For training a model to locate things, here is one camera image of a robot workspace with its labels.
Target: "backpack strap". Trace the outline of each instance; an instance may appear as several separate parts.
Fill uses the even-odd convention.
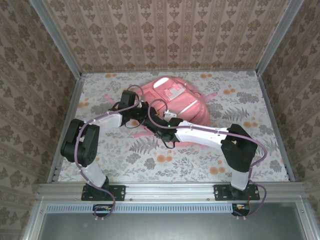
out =
[[[115,100],[113,100],[111,97],[109,97],[107,94],[105,94],[103,96],[103,98],[108,102],[110,103],[112,106],[116,103]]]
[[[205,98],[204,98],[204,100],[205,100],[205,102],[207,103],[207,102],[209,102],[211,99],[213,99],[214,97],[216,97],[218,94],[216,93],[216,92],[213,92],[213,93],[211,93],[211,94],[209,94],[208,96],[206,96]]]
[[[151,131],[141,131],[141,132],[135,133],[133,135],[133,137],[136,139],[136,138],[141,138],[141,137],[149,137],[149,136],[153,136],[153,135],[155,135],[155,134],[152,133]]]

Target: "cable connector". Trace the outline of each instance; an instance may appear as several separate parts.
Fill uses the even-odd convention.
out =
[[[164,120],[169,122],[170,119],[172,118],[176,118],[177,117],[177,114],[175,114],[174,112],[170,112],[169,110],[166,110],[164,112]]]

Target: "black mounting bracket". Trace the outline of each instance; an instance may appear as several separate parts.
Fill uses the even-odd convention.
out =
[[[216,201],[258,201],[260,194],[258,187],[248,184],[244,191],[234,188],[231,184],[217,184],[213,186]]]
[[[107,189],[118,201],[124,201],[126,197],[125,185],[109,185]],[[82,201],[112,201],[111,196],[104,191],[98,190],[88,184],[84,185],[82,189]]]

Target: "aluminum frame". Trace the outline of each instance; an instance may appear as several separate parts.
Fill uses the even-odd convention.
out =
[[[242,203],[242,201],[215,201],[214,185],[227,182],[206,183],[127,183],[117,182],[115,185],[126,185],[126,204],[221,204]],[[45,183],[40,184],[36,203],[24,235],[24,240],[36,240],[46,214],[47,204],[62,203],[80,205],[92,203],[81,201],[84,182]],[[301,182],[261,182],[267,190],[266,203],[296,203],[301,224],[308,240],[318,240],[319,230],[313,225],[314,216],[309,211],[308,196]],[[259,187],[260,195],[264,190]]]
[[[46,4],[42,0],[30,0],[32,6],[34,7],[35,11],[39,15],[43,25],[45,26],[46,30],[49,32],[52,40],[54,41],[55,45],[59,49],[59,52],[63,56],[66,64],[68,65],[69,69],[71,70],[72,74],[74,75],[75,79],[78,81],[81,78],[81,67],[77,60],[75,59],[71,48],[65,42],[61,31],[58,29],[54,19],[52,18],[50,11],[47,9]]]
[[[83,204],[92,203],[81,201],[82,187],[84,182],[55,182],[58,180],[63,157],[60,155],[60,145],[67,127],[76,114],[77,105],[83,90],[84,80],[87,76],[82,75],[77,81],[73,91],[71,103],[67,112],[58,147],[54,156],[50,170],[48,183],[41,184],[36,196],[36,202],[32,209],[29,222],[24,234],[24,240],[38,239],[42,223],[46,214],[47,204]],[[262,95],[266,102],[266,107],[271,119],[276,139],[279,144],[282,158],[285,162],[288,175],[291,181],[294,176],[290,163],[277,127],[276,119],[273,115],[267,91],[261,76],[258,76]],[[115,185],[126,185],[126,204],[221,204],[234,203],[234,201],[215,201],[213,185],[226,184],[227,182],[206,182],[206,183],[128,183],[115,182]],[[308,240],[319,240],[319,229],[313,215],[313,211],[308,202],[307,194],[301,182],[262,182],[267,189],[267,203],[296,203],[299,210],[299,217]],[[260,195],[263,196],[264,190],[259,188]]]
[[[79,104],[79,99],[84,87],[85,79],[86,79],[86,75],[82,75],[81,79],[75,82],[70,105],[69,105],[68,111],[66,112],[60,138],[54,153],[51,169],[47,178],[47,183],[51,183],[58,180],[62,162],[64,160],[64,157],[60,154],[60,148],[64,141],[64,137],[67,133],[69,124],[76,115],[77,105]]]
[[[303,2],[303,0],[292,0],[289,2],[278,26],[262,54],[262,57],[260,58],[258,65],[256,66],[258,74],[262,74],[265,71]]]
[[[272,110],[270,99],[269,99],[268,94],[267,94],[267,89],[265,87],[265,84],[264,84],[264,81],[263,81],[263,78],[262,78],[261,74],[258,73],[257,77],[258,77],[258,82],[260,84],[260,88],[261,88],[261,91],[262,91],[262,96],[263,96],[263,99],[264,99],[264,102],[265,102],[265,106],[266,106],[266,109],[268,111],[268,114],[269,114],[269,117],[270,117],[270,121],[271,121],[271,124],[272,124],[272,127],[273,127],[274,135],[275,135],[276,141],[278,143],[279,150],[280,150],[283,162],[284,162],[284,166],[285,166],[287,174],[289,176],[289,180],[291,182],[294,182],[296,180],[295,176],[294,176],[294,172],[292,171],[292,168],[291,168],[291,165],[290,165],[290,162],[289,162],[289,158],[288,158],[288,155],[287,155],[287,152],[286,152],[286,149],[285,149],[285,145],[284,145],[284,142],[282,141],[282,138],[281,138],[281,134],[280,134],[280,131],[279,131],[279,128],[278,128],[278,125],[277,125],[276,117],[275,117],[274,112]]]

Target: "leaf pattern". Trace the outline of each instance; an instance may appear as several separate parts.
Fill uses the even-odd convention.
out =
[[[232,121],[238,121],[238,120],[241,121],[243,118],[246,118],[248,116],[249,116],[249,113],[247,112],[247,110],[244,110],[243,107],[241,109],[238,107],[235,107],[234,109],[229,108],[228,110],[226,110],[222,118],[227,120],[232,120]]]
[[[137,140],[129,149],[129,151],[137,152],[137,153],[150,153],[151,150],[157,149],[159,147],[158,140],[155,137],[152,139],[145,138]]]
[[[268,155],[253,169],[253,180],[286,181],[288,179],[254,71],[89,73],[79,100],[82,104],[77,108],[75,117],[85,121],[92,119],[97,114],[104,113],[110,106],[104,99],[105,94],[116,101],[130,84],[142,86],[168,75],[185,79],[204,95],[217,93],[217,96],[207,103],[212,126],[223,128],[236,123],[241,125],[250,136],[263,143],[268,150]],[[246,94],[243,94],[242,84],[244,83],[250,86],[245,91]],[[250,100],[241,103],[240,99],[245,98]],[[130,122],[128,127],[134,127],[134,124]],[[221,149],[197,144],[167,149],[161,140],[153,136],[134,138],[134,134],[144,131],[142,127],[128,129],[122,126],[100,133],[96,161],[111,182],[230,181],[232,170]],[[11,135],[8,130],[4,133],[6,134],[3,138],[8,137],[11,142],[16,138],[16,135],[14,133]],[[263,151],[258,147],[253,160],[257,161],[262,156]],[[81,180],[74,164],[63,161],[59,181]]]

